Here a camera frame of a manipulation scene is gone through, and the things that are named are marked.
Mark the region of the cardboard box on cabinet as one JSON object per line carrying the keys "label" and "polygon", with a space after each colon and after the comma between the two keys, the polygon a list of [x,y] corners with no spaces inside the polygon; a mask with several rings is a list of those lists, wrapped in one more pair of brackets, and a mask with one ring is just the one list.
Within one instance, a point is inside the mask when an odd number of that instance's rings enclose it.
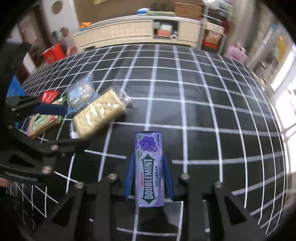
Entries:
{"label": "cardboard box on cabinet", "polygon": [[202,7],[185,3],[174,3],[174,12],[182,18],[199,20],[201,18]]}

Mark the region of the purple Doublemint gum box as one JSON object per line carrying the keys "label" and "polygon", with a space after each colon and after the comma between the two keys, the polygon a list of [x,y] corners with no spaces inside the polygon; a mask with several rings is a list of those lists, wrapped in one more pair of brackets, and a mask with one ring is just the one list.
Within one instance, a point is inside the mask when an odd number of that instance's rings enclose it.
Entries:
{"label": "purple Doublemint gum box", "polygon": [[134,143],[135,197],[138,207],[161,207],[165,202],[162,134],[136,132]]}

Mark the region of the black white checkered tablecloth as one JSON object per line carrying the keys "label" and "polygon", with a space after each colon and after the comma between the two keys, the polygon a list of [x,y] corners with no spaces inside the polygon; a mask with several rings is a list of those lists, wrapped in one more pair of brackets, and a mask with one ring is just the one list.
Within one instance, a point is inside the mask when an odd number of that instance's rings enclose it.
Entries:
{"label": "black white checkered tablecloth", "polygon": [[49,185],[7,188],[27,226],[38,227],[75,183],[123,176],[139,131],[161,132],[174,179],[187,173],[202,188],[220,181],[266,235],[280,226],[285,148],[273,108],[243,64],[175,45],[111,46],[44,67],[23,88],[27,94],[64,95],[89,72],[96,90],[121,87],[132,108],[105,126],[82,154],[59,162]]}

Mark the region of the pink gift bag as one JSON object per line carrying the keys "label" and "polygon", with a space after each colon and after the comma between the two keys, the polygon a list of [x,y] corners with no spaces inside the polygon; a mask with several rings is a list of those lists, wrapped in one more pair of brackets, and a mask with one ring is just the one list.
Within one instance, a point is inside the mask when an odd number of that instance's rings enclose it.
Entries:
{"label": "pink gift bag", "polygon": [[246,61],[248,60],[246,50],[243,48],[243,46],[239,42],[237,42],[235,45],[230,45],[228,47],[225,53],[225,57],[241,62],[242,64],[245,64]]}

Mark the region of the green folded cloth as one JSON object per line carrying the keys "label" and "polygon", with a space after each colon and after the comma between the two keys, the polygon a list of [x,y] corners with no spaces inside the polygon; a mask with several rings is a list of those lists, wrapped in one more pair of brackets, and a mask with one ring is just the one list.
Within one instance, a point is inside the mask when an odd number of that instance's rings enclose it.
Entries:
{"label": "green folded cloth", "polygon": [[173,11],[149,11],[147,14],[151,16],[176,16]]}

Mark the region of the green cracker pack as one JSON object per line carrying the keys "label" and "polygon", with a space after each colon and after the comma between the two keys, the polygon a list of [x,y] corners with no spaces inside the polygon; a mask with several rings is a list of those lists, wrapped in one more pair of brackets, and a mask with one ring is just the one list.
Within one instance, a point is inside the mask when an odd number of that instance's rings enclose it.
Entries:
{"label": "green cracker pack", "polygon": [[[65,100],[66,100],[66,97],[64,96],[50,104],[65,105],[64,104]],[[34,116],[31,118],[29,122],[27,136],[31,138],[37,137],[38,135],[42,134],[52,126],[55,126],[59,122],[61,122],[63,117],[64,116],[60,116],[60,115],[42,115],[38,113],[34,114]]]}

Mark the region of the clear soda cracker pack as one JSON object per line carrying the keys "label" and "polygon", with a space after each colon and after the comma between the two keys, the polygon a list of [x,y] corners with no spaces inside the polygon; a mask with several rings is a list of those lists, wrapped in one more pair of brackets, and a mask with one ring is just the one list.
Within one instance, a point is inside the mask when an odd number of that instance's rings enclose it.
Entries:
{"label": "clear soda cracker pack", "polygon": [[131,107],[132,98],[120,87],[112,86],[74,115],[70,137],[89,138]]}

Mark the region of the white metal shelf rack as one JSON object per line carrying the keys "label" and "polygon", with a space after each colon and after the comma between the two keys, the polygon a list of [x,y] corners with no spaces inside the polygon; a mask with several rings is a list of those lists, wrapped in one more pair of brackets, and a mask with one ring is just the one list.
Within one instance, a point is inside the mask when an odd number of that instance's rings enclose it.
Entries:
{"label": "white metal shelf rack", "polygon": [[198,49],[221,54],[230,32],[233,5],[230,1],[202,1]]}

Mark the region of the cream TV cabinet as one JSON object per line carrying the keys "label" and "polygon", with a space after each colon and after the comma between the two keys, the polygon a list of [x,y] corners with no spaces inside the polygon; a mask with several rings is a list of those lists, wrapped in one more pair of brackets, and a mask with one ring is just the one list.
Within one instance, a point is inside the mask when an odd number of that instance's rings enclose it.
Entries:
{"label": "cream TV cabinet", "polygon": [[79,51],[131,43],[196,47],[201,22],[179,16],[122,16],[93,23],[74,35]]}

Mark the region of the blue plastic basket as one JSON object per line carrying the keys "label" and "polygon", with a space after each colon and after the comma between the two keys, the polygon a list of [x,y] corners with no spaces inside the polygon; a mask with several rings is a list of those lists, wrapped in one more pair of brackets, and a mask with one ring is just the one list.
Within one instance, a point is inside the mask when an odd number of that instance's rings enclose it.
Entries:
{"label": "blue plastic basket", "polygon": [[8,93],[6,94],[7,97],[9,96],[20,96],[23,94],[23,89],[21,84],[19,83],[19,80],[17,76],[15,75],[10,83],[10,86],[8,88]]}

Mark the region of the small clear blue pastry bag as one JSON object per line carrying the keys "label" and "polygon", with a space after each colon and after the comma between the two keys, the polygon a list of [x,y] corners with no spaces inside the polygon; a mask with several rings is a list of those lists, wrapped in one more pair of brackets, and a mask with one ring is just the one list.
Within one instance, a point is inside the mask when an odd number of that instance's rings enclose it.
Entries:
{"label": "small clear blue pastry bag", "polygon": [[93,77],[93,72],[89,72],[75,80],[74,84],[66,89],[67,114],[76,113],[97,99]]}

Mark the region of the blue tissue pack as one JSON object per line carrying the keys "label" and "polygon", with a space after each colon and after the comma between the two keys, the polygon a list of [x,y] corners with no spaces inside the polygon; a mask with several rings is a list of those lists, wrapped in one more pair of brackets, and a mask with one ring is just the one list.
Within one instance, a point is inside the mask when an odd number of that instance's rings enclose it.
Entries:
{"label": "blue tissue pack", "polygon": [[137,10],[137,15],[146,15],[149,11],[149,8],[141,8]]}

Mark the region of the small red snack pouch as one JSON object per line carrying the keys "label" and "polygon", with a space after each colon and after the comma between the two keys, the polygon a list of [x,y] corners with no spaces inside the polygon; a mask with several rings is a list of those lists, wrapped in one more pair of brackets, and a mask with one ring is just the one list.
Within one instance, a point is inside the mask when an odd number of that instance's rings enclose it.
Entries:
{"label": "small red snack pouch", "polygon": [[54,90],[45,91],[41,97],[44,103],[52,103],[58,96],[59,92]]}

